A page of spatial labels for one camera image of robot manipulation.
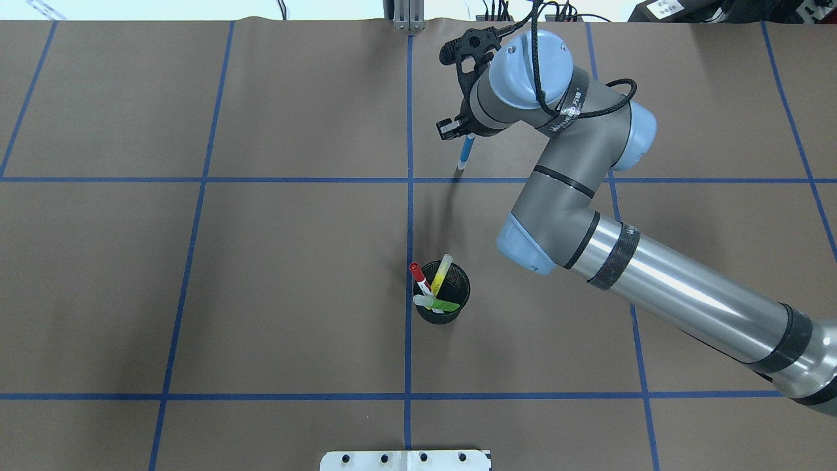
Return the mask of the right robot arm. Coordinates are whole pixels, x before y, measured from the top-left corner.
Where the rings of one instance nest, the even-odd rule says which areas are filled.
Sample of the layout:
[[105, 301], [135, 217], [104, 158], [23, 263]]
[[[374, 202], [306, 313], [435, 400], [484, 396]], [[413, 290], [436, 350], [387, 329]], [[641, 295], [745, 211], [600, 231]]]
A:
[[607, 174], [649, 151], [657, 119], [574, 64], [548, 31], [469, 29], [439, 52], [458, 72], [460, 115], [437, 123], [445, 140], [494, 136], [525, 122], [549, 138], [497, 236], [500, 253], [540, 275], [564, 268], [589, 286], [655, 314], [756, 373], [783, 396], [835, 415], [835, 319], [811, 319], [754, 280], [735, 280], [591, 208]]

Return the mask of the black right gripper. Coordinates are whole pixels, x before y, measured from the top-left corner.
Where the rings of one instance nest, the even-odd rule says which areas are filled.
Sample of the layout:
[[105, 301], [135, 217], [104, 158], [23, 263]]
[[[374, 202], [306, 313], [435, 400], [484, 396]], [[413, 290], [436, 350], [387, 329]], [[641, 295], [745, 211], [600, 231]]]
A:
[[484, 136], [485, 127], [478, 120], [473, 113], [468, 98], [463, 98], [460, 105], [460, 110], [455, 120], [446, 118], [437, 122], [437, 134], [443, 141], [453, 140], [454, 138], [464, 137], [473, 134], [475, 136]]

